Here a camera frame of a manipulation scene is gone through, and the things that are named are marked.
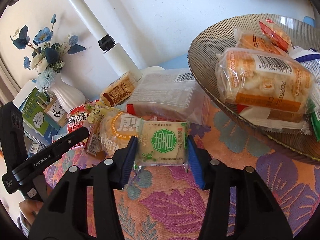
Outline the person's left hand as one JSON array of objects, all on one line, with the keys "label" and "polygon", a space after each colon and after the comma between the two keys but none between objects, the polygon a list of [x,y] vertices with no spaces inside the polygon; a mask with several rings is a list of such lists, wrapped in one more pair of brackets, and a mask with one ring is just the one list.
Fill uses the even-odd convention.
[{"label": "person's left hand", "polygon": [[36,219],[36,213],[40,211],[43,206],[43,202],[32,199],[25,199],[19,203],[21,213],[25,219],[32,225]]}]

